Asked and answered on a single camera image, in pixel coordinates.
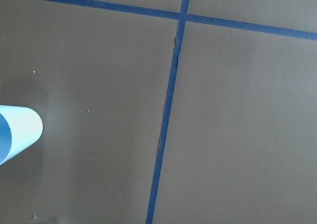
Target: paper roll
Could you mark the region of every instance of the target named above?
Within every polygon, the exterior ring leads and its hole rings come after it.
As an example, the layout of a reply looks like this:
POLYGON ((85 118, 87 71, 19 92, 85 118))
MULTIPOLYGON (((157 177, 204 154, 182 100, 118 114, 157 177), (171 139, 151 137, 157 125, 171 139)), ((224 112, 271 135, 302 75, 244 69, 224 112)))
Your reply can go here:
POLYGON ((36 142, 42 131, 42 120, 32 109, 0 105, 0 165, 36 142))

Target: gray floor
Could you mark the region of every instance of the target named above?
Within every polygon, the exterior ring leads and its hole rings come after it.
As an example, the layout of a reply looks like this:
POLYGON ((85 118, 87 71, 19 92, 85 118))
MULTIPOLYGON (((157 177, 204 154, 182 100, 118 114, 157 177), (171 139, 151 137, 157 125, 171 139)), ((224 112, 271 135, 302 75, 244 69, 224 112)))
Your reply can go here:
MULTIPOLYGON (((188 13, 317 32, 315 4, 190 0, 188 13)), ((0 166, 0 223, 145 223, 177 24, 0 0, 0 104, 44 122, 0 166)), ((153 223, 316 223, 316 50, 186 23, 153 223)))

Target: blue tape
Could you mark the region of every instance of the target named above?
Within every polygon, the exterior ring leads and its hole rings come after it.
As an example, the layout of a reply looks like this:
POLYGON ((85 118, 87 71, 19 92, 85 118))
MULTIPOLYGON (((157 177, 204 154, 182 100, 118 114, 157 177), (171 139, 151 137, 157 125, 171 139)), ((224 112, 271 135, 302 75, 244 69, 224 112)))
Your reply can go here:
POLYGON ((152 186, 151 186, 151 192, 150 192, 146 224, 152 224, 153 222, 155 204, 156 204, 158 188, 159 188, 159 177, 160 177, 160 171, 161 171, 162 162, 163 162, 166 135, 167 135, 167 129, 168 129, 168 123, 169 123, 169 116, 170 116, 175 82, 176 82, 178 58, 180 55, 182 42, 183 42, 188 4, 189 4, 189 0, 182 0, 182 5, 181 5, 179 19, 178 19, 177 32, 176 32, 176 47, 173 51, 172 63, 171 63, 170 74, 168 79, 163 118, 162 118, 160 134, 159 134, 159 147, 158 147, 158 153, 157 153, 155 166, 154 166, 154 173, 153 173, 153 180, 152 180, 152 186))
POLYGON ((129 13, 148 15, 153 17, 176 19, 176 20, 179 17, 178 12, 164 11, 164 10, 158 10, 158 9, 152 9, 152 8, 146 8, 146 7, 129 6, 129 5, 95 1, 95 0, 45 0, 45 1, 73 4, 73 5, 79 5, 79 6, 85 6, 85 7, 95 7, 100 9, 129 12, 129 13))
POLYGON ((9 124, 0 113, 0 164, 9 154, 12 144, 12 134, 9 124))
POLYGON ((288 36, 288 37, 303 38, 303 39, 314 40, 314 41, 317 40, 317 33, 287 29, 282 27, 266 26, 266 25, 255 24, 255 23, 239 22, 239 21, 233 21, 233 20, 227 20, 227 19, 197 16, 192 14, 187 15, 187 21, 210 24, 210 25, 221 26, 221 27, 231 27, 231 28, 243 29, 248 31, 270 33, 270 34, 276 34, 276 35, 282 35, 282 36, 288 36))

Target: white paper cup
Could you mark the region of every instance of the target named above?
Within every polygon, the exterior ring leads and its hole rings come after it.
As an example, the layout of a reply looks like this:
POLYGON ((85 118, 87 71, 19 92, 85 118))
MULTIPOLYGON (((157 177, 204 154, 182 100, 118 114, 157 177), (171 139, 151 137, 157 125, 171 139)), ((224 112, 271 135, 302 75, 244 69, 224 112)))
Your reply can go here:
POLYGON ((36 142, 42 131, 42 120, 32 109, 0 105, 0 165, 36 142))

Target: blue line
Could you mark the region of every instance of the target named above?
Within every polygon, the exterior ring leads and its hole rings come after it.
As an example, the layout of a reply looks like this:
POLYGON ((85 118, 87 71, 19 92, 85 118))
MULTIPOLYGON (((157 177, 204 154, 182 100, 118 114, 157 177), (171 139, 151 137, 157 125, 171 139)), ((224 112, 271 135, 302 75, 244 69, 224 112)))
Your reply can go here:
POLYGON ((178 19, 177 32, 176 32, 176 47, 173 51, 172 64, 171 64, 170 74, 168 79, 163 118, 162 118, 160 134, 159 134, 159 147, 158 147, 157 158, 156 158, 155 166, 154 166, 154 173, 153 173, 153 180, 152 180, 152 186, 151 186, 146 224, 152 224, 153 222, 155 203, 156 203, 158 188, 159 188, 159 177, 160 177, 160 171, 161 171, 162 162, 163 162, 169 116, 170 116, 170 111, 172 106, 176 75, 177 75, 177 69, 178 69, 178 59, 179 59, 180 51, 182 48, 188 4, 189 4, 189 0, 182 0, 180 15, 178 19))
POLYGON ((187 21, 317 41, 317 33, 188 14, 187 21))
POLYGON ((95 8, 108 9, 113 11, 129 12, 129 13, 148 15, 148 16, 154 16, 154 17, 176 19, 176 20, 179 18, 178 12, 164 11, 164 10, 158 10, 158 9, 152 9, 152 8, 146 8, 146 7, 129 6, 129 5, 95 1, 95 0, 45 0, 45 1, 73 4, 73 5, 86 6, 86 7, 95 7, 95 8))

